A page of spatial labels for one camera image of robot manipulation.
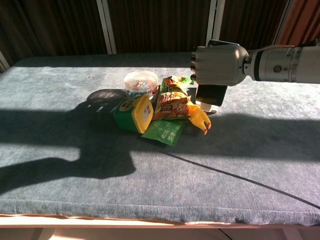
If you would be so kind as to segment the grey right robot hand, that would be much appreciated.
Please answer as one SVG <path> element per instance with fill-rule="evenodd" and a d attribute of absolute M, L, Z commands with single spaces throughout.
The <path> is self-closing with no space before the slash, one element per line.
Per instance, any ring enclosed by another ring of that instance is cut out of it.
<path fill-rule="evenodd" d="M 235 86 L 246 75 L 248 51 L 238 44 L 198 46 L 191 52 L 191 77 L 199 85 Z"/>

